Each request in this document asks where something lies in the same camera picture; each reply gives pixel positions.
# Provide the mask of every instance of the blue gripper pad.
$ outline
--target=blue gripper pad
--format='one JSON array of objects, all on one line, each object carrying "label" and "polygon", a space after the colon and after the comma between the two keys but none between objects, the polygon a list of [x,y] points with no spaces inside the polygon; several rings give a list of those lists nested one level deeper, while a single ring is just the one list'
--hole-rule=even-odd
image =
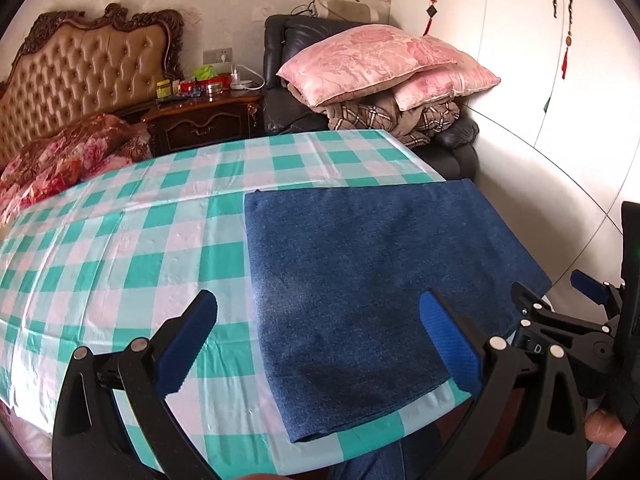
[{"label": "blue gripper pad", "polygon": [[595,304],[607,303],[609,296],[605,286],[581,270],[575,269],[571,273],[571,286]]},{"label": "blue gripper pad", "polygon": [[180,330],[156,359],[154,386],[163,399],[180,390],[218,318],[218,302],[208,290],[201,290],[187,310]]},{"label": "blue gripper pad", "polygon": [[460,327],[427,290],[418,304],[420,321],[458,387],[475,398],[482,391],[482,363]]}]

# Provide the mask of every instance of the black device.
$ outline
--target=black device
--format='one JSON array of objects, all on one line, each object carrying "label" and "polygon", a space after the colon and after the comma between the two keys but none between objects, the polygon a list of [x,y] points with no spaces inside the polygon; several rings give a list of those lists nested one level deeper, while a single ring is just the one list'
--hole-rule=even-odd
[{"label": "black device", "polygon": [[[583,480],[586,478],[581,397],[604,396],[626,437],[595,480],[637,478],[640,471],[640,204],[622,206],[623,286],[598,283],[579,270],[572,285],[608,317],[604,325],[557,314],[520,283],[511,297],[524,314],[512,345],[482,334],[472,320],[428,290],[425,329],[452,377],[474,402],[422,480]],[[122,352],[76,349],[60,393],[53,431],[54,480],[219,480],[164,402],[180,389],[216,322],[214,296],[201,291],[182,316]],[[461,359],[459,350],[465,352]],[[512,391],[524,396],[500,460],[474,470]],[[143,465],[113,397],[124,390],[164,473]]]}]

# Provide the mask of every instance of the green tissue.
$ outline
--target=green tissue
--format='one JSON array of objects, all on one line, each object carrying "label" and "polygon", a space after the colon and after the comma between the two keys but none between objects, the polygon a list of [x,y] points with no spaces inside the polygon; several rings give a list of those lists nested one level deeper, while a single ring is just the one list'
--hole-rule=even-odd
[{"label": "green tissue", "polygon": [[204,81],[212,77],[218,77],[218,72],[216,72],[211,65],[202,65],[193,71],[193,78],[196,81]]}]

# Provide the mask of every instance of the wooden nightstand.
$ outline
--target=wooden nightstand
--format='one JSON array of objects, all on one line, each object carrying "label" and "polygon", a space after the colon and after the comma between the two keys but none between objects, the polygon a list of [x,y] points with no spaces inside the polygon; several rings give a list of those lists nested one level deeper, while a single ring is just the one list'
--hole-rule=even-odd
[{"label": "wooden nightstand", "polygon": [[261,98],[260,92],[252,90],[224,91],[154,105],[142,117],[152,125],[154,155],[263,136]]}]

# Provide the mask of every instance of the headboard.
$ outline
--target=headboard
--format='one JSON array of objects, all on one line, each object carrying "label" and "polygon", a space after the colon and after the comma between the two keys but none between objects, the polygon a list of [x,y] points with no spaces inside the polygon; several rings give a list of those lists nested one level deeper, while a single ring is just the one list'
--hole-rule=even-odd
[{"label": "headboard", "polygon": [[176,10],[134,14],[109,4],[104,16],[41,14],[0,83],[0,167],[30,140],[96,112],[149,102],[156,83],[182,79],[184,21]]}]

